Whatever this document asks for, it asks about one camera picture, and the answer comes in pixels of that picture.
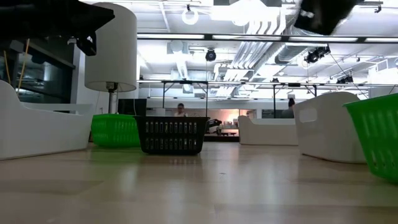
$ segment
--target white table lamp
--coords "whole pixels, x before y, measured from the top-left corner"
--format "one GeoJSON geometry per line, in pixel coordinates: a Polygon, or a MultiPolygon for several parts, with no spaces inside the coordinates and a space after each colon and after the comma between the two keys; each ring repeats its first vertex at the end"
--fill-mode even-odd
{"type": "Polygon", "coordinates": [[[97,55],[86,57],[85,86],[109,92],[109,113],[114,92],[137,88],[137,17],[125,7],[111,3],[96,6],[114,11],[115,18],[96,32],[97,55]]]}

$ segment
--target light wood floor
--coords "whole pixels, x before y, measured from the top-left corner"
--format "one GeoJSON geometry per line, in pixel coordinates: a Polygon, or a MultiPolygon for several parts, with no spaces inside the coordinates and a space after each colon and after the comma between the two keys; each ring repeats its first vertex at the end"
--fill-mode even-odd
{"type": "Polygon", "coordinates": [[[398,223],[398,186],[296,147],[87,150],[0,162],[0,223],[398,223]]]}

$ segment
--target track light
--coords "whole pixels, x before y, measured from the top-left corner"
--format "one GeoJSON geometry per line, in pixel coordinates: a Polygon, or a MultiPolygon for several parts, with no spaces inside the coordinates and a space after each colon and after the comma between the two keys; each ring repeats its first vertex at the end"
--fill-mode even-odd
{"type": "Polygon", "coordinates": [[[307,63],[315,63],[323,58],[325,55],[330,54],[329,45],[326,47],[317,47],[314,51],[308,53],[304,58],[307,63]]]}
{"type": "Polygon", "coordinates": [[[354,78],[352,75],[347,75],[343,78],[337,79],[336,84],[346,84],[346,83],[354,83],[354,78]]]}

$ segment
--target black object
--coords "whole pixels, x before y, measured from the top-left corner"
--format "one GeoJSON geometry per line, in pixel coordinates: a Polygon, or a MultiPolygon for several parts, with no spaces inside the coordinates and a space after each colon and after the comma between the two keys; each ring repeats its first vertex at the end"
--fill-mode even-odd
{"type": "Polygon", "coordinates": [[[330,35],[340,22],[346,18],[355,5],[364,0],[303,0],[294,24],[321,35],[330,35]]]}
{"type": "Polygon", "coordinates": [[[216,52],[214,51],[214,49],[208,49],[207,53],[206,53],[206,61],[208,62],[212,62],[214,60],[216,60],[216,52]]]}
{"type": "Polygon", "coordinates": [[[195,155],[201,152],[209,118],[135,117],[141,149],[148,154],[195,155]]]}
{"type": "Polygon", "coordinates": [[[381,12],[381,5],[377,6],[377,9],[374,10],[374,13],[379,13],[381,12]]]}
{"type": "Polygon", "coordinates": [[[146,116],[147,114],[147,99],[121,99],[118,103],[118,113],[146,116]]]}
{"type": "Polygon", "coordinates": [[[354,83],[354,78],[351,75],[337,79],[336,84],[354,83]]]}
{"type": "Polygon", "coordinates": [[[0,42],[46,37],[75,38],[87,56],[96,55],[95,31],[114,19],[113,10],[79,0],[0,2],[0,42]]]}
{"type": "Polygon", "coordinates": [[[217,127],[222,123],[222,121],[217,120],[217,119],[212,119],[207,121],[207,125],[206,125],[206,134],[210,134],[210,128],[212,127],[217,127]]]}
{"type": "Polygon", "coordinates": [[[305,61],[307,63],[315,63],[323,58],[325,55],[330,54],[329,45],[326,47],[317,47],[315,50],[310,51],[308,55],[305,57],[305,61]]]}

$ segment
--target spotlight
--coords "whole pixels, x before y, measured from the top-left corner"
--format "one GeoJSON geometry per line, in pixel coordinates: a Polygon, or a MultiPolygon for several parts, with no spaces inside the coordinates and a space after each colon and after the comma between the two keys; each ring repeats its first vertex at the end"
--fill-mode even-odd
{"type": "Polygon", "coordinates": [[[339,78],[336,84],[354,83],[354,78],[351,75],[339,78]]]}
{"type": "Polygon", "coordinates": [[[216,52],[214,51],[214,49],[208,49],[207,53],[206,53],[206,61],[208,62],[212,62],[214,60],[216,60],[216,52]]]}
{"type": "Polygon", "coordinates": [[[321,58],[323,58],[325,55],[330,54],[330,52],[331,51],[329,45],[326,47],[317,47],[315,50],[309,52],[304,60],[307,63],[315,63],[321,58]]]}

